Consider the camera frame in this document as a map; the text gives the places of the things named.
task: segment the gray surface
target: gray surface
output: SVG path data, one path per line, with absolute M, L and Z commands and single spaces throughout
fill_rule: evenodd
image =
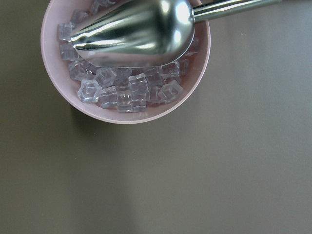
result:
M 311 233 L 310 0 L 212 21 L 195 93 L 133 126 L 57 93 L 39 48 L 47 4 L 1 4 L 1 234 Z

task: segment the pink bowl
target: pink bowl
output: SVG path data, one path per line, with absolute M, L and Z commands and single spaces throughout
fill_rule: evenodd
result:
M 110 123 L 135 124 L 160 118 L 180 106 L 198 86 L 207 67 L 210 53 L 210 29 L 208 22 L 195 26 L 195 36 L 200 39 L 200 50 L 192 57 L 187 76 L 182 78 L 184 92 L 179 100 L 170 104 L 148 106 L 146 112 L 119 113 L 117 110 L 102 109 L 96 104 L 82 103 L 77 97 L 79 82 L 69 77 L 67 63 L 61 60 L 57 26 L 69 22 L 75 9 L 88 10 L 93 0 L 51 0 L 45 13 L 41 29 L 41 52 L 48 75 L 61 95 L 83 113 Z M 192 5 L 201 4 L 199 0 L 190 0 Z

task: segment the silver scoop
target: silver scoop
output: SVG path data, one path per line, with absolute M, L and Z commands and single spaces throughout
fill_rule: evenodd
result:
M 227 0 L 191 7 L 188 0 L 121 0 L 71 36 L 79 55 L 98 67 L 152 67 L 181 57 L 194 24 L 282 0 Z

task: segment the bowl rim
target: bowl rim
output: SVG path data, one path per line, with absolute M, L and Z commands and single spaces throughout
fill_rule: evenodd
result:
M 52 81 L 53 85 L 56 87 L 57 91 L 63 96 L 63 98 L 65 98 L 65 100 L 67 102 L 69 102 L 72 106 L 74 106 L 76 109 L 80 110 L 81 112 L 85 113 L 86 115 L 93 117 L 95 119 L 101 120 L 101 121 L 105 121 L 108 123 L 114 123 L 114 124 L 139 124 L 139 123 L 145 123 L 145 122 L 149 122 L 158 118 L 161 118 L 167 114 L 169 114 L 170 112 L 174 111 L 176 108 L 178 108 L 182 103 L 185 102 L 186 99 L 188 99 L 190 97 L 190 95 L 192 95 L 192 93 L 194 92 L 194 90 L 197 88 L 197 86 L 199 85 L 205 71 L 208 65 L 208 60 L 209 60 L 209 56 L 210 56 L 210 49 L 211 49 L 211 32 L 210 32 L 210 26 L 209 26 L 209 22 L 202 22 L 205 24 L 205 27 L 207 28 L 207 38 L 208 38 L 208 45 L 207 45 L 207 52 L 206 52 L 206 56 L 205 56 L 205 61 L 201 70 L 201 73 L 196 81 L 196 83 L 193 85 L 193 87 L 190 89 L 190 91 L 185 95 L 185 97 L 183 97 L 179 102 L 177 102 L 174 106 L 172 106 L 171 108 L 169 108 L 168 110 L 161 112 L 158 115 L 152 116 L 152 117 L 147 117 L 147 118 L 143 118 L 143 119 L 138 119 L 138 120 L 114 120 L 114 119 L 108 119 L 105 117 L 100 117 L 97 116 L 91 112 L 86 111 L 85 109 L 83 109 L 82 107 L 78 106 L 77 104 L 75 104 L 69 97 L 67 97 L 67 95 L 63 92 L 63 90 L 60 88 L 60 86 L 58 85 L 58 83 L 52 79 L 51 77 L 52 75 L 52 71 L 50 69 L 50 67 L 48 66 L 48 58 L 47 58 L 47 53 L 46 53 L 46 49 L 44 46 L 44 39 L 45 39 L 45 25 L 47 24 L 47 20 L 48 20 L 48 15 L 53 7 L 53 3 L 56 0 L 51 0 L 47 10 L 44 14 L 44 18 L 42 21 L 42 26 L 41 26 L 41 33 L 40 33 L 40 46 L 41 46 L 41 55 L 42 55 L 42 59 L 43 59 L 43 63 L 45 66 L 45 69 L 49 75 L 50 80 Z

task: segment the metal handle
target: metal handle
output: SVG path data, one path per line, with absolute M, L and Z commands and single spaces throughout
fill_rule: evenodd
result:
M 203 4 L 193 8 L 194 19 L 195 22 L 212 20 L 281 1 L 282 0 L 228 0 Z

